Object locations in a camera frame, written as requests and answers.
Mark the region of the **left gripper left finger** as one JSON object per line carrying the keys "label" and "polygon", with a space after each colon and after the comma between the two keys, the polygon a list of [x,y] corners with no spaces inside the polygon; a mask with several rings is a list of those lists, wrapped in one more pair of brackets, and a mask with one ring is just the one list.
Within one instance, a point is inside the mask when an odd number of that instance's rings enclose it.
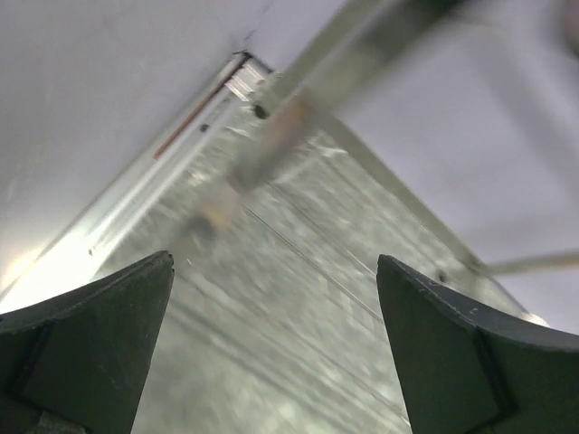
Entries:
{"label": "left gripper left finger", "polygon": [[161,250],[1,316],[1,431],[129,433],[174,281]]}

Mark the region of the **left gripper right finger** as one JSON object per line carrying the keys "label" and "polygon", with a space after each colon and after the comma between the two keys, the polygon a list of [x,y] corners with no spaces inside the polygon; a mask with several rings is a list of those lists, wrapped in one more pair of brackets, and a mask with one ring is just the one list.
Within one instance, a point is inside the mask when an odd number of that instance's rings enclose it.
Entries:
{"label": "left gripper right finger", "polygon": [[414,433],[575,433],[578,337],[447,288],[392,256],[376,283]]}

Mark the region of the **steel dish rack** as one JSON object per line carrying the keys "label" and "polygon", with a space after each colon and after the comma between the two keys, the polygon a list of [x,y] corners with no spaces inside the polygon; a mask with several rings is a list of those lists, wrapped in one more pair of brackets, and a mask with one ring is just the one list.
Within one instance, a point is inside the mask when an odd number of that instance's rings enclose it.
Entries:
{"label": "steel dish rack", "polygon": [[323,42],[320,49],[309,47],[304,58],[315,63],[310,71],[293,71],[278,81],[273,91],[277,103],[256,104],[267,120],[259,149],[234,160],[227,169],[223,189],[212,194],[189,218],[184,239],[196,247],[198,254],[205,255],[247,198],[269,182],[299,142],[322,130],[346,146],[376,181],[395,187],[408,212],[466,268],[498,276],[577,266],[577,250],[499,262],[481,259],[336,116],[337,111],[351,106],[356,98],[400,69],[403,59],[424,44],[431,31],[443,27],[462,5],[461,1],[397,1],[371,7],[369,13],[358,18],[351,16],[346,24],[334,21],[326,35],[336,46]]}

